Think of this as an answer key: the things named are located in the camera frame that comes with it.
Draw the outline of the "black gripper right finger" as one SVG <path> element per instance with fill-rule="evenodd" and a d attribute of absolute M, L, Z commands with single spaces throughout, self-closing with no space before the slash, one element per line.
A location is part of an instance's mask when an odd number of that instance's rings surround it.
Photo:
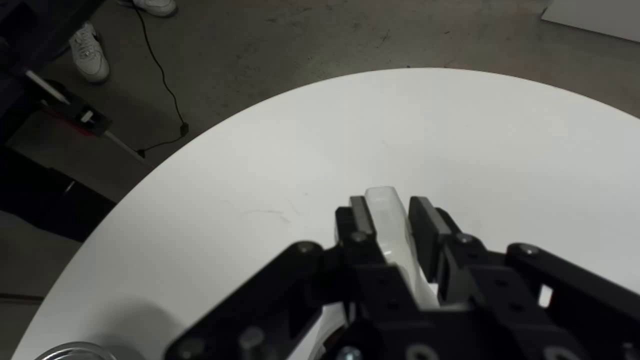
<path fill-rule="evenodd" d="M 438 286 L 442 304 L 486 304 L 479 268 L 486 246 L 458 229 L 452 217 L 425 197 L 409 198 L 409 230 L 425 282 Z"/>

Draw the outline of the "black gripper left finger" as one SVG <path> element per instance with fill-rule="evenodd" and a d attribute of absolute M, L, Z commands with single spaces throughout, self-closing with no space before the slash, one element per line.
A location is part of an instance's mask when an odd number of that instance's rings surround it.
<path fill-rule="evenodd" d="M 333 213 L 336 251 L 350 268 L 384 267 L 375 226 L 363 197 L 351 197 L 346 207 Z"/>

